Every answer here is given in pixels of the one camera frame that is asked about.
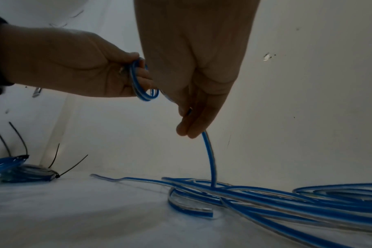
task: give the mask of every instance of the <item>person's left hand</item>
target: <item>person's left hand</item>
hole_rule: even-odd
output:
[[[11,83],[82,96],[135,96],[125,66],[138,58],[89,32],[0,25],[0,69]],[[154,88],[143,60],[140,67],[139,83]]]

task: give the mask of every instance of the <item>blue wire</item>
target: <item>blue wire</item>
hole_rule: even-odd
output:
[[[137,60],[130,66],[133,89],[139,99],[150,101],[159,93],[151,91],[148,95],[144,92],[135,74],[138,65]],[[310,247],[350,248],[275,221],[372,233],[372,190],[369,189],[372,188],[372,183],[302,187],[294,189],[292,193],[220,183],[217,182],[215,157],[208,133],[203,132],[202,137],[208,153],[211,180],[168,177],[163,177],[161,180],[133,177],[112,179],[96,174],[91,176],[111,182],[137,181],[168,186],[171,187],[168,203],[177,211],[199,217],[213,216],[210,209],[185,206],[177,202],[173,198],[174,195],[228,208],[269,231]]]

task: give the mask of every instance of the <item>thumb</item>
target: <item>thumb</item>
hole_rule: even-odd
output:
[[[98,35],[93,35],[92,40],[97,44],[100,51],[110,62],[130,64],[140,57],[139,53],[125,52],[124,50],[119,49],[116,45],[106,41]]]

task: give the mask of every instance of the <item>human hand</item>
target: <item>human hand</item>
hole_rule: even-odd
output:
[[[89,32],[0,25],[0,69],[11,83],[82,96],[135,96],[123,68],[138,58]],[[148,90],[154,85],[144,63],[136,74]]]
[[[152,78],[178,104],[183,117],[179,135],[197,137],[223,106],[238,77],[258,3],[134,1]]]

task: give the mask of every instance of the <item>blue wire loop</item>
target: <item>blue wire loop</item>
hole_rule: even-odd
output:
[[[151,91],[148,95],[143,91],[135,76],[138,64],[137,60],[130,67],[133,88],[138,98],[150,101],[159,93]],[[204,131],[202,137],[208,153],[211,180],[169,177],[161,180],[133,177],[112,179],[97,174],[91,176],[111,182],[137,181],[168,186],[168,203],[177,211],[192,216],[213,217],[212,208],[185,205],[178,202],[176,197],[204,203],[205,206],[227,208],[269,231],[310,247],[350,248],[292,229],[285,224],[292,222],[372,233],[372,183],[303,187],[294,189],[293,192],[220,183],[217,182],[215,157],[208,133]]]

